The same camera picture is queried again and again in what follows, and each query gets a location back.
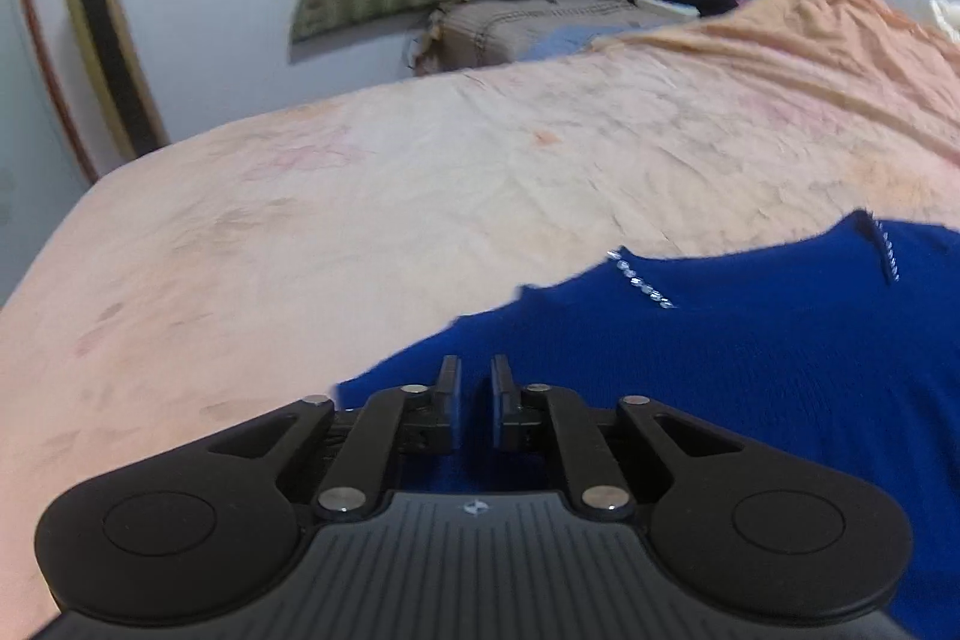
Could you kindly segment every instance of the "gray ribbed panel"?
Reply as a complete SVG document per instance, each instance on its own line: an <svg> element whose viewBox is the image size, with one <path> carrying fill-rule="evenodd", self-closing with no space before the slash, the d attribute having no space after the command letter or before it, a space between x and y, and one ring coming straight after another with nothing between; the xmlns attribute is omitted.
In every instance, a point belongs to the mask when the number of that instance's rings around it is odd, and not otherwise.
<svg viewBox="0 0 960 640"><path fill-rule="evenodd" d="M192 627L131 629L76 614L42 640L905 640L880 613L828 629L733 618L671 584L625 525L570 514L557 494L397 494L320 531L275 591Z"/></svg>

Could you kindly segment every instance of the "bed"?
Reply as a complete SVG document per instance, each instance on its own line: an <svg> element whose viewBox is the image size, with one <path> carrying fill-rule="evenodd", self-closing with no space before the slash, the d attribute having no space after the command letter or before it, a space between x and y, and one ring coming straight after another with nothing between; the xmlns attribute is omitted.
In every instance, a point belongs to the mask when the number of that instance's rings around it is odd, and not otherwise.
<svg viewBox="0 0 960 640"><path fill-rule="evenodd" d="M292 38L438 0L354 1L302 0ZM590 49L236 121L80 201L0 311L2 640L56 612L32 530L59 492L517 286L858 207L960 228L960 49L882 0L758 0Z"/></svg>

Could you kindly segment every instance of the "brown wooden trim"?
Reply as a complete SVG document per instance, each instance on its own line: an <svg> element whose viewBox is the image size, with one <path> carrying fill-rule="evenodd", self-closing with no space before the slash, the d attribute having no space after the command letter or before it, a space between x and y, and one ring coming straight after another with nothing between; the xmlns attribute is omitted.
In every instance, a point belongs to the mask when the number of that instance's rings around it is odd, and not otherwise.
<svg viewBox="0 0 960 640"><path fill-rule="evenodd" d="M96 167L93 166L93 162L90 160L86 148L83 147L83 140L80 139L80 134L77 133L77 126L74 124L72 116L70 116L70 109L64 98L64 92L61 90L59 81L56 80L56 73L54 73L54 68L50 61L50 53L47 52L47 46L43 41L43 34L40 31L40 19L37 18L37 8L35 7L34 0L20 0L20 3L23 7L23 17L27 23L27 30L28 33L30 33L30 39L34 45L37 65L40 66L40 74L47 87L50 100L54 105L56 116L59 119L61 128L64 129L64 134L66 135L70 149L73 150L73 154L77 158L77 163L80 165L83 176L88 180L90 185L93 185L93 183L100 178L100 175L97 174Z"/></svg>

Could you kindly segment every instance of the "white cloth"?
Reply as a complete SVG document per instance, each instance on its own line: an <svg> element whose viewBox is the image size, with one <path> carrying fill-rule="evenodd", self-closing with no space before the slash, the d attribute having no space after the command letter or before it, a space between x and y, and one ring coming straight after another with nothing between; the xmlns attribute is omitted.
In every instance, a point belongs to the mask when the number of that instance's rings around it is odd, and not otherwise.
<svg viewBox="0 0 960 640"><path fill-rule="evenodd" d="M960 44L960 2L930 0L930 12L937 28L946 33L952 42Z"/></svg>

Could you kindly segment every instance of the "metal screw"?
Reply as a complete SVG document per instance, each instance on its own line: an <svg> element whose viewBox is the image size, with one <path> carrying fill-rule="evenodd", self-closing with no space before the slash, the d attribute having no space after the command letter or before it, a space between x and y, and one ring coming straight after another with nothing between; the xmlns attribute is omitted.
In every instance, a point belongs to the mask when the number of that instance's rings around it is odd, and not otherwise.
<svg viewBox="0 0 960 640"><path fill-rule="evenodd" d="M362 507L366 501L367 495L363 491L348 485L328 488L317 497L317 504L330 512L349 512Z"/></svg>
<svg viewBox="0 0 960 640"><path fill-rule="evenodd" d="M618 510L630 501L630 494L615 485L594 485L584 491L581 499L595 510Z"/></svg>

